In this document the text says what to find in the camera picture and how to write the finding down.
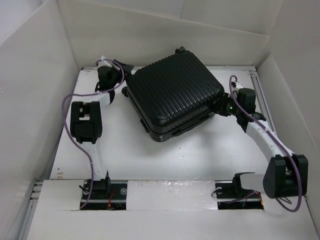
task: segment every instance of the ridged suitcase shell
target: ridged suitcase shell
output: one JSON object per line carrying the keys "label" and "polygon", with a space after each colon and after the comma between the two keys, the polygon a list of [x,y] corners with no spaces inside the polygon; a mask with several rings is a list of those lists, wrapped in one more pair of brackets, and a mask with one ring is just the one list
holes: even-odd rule
{"label": "ridged suitcase shell", "polygon": [[164,142],[201,124],[224,87],[190,51],[184,50],[136,71],[127,93],[151,137]]}

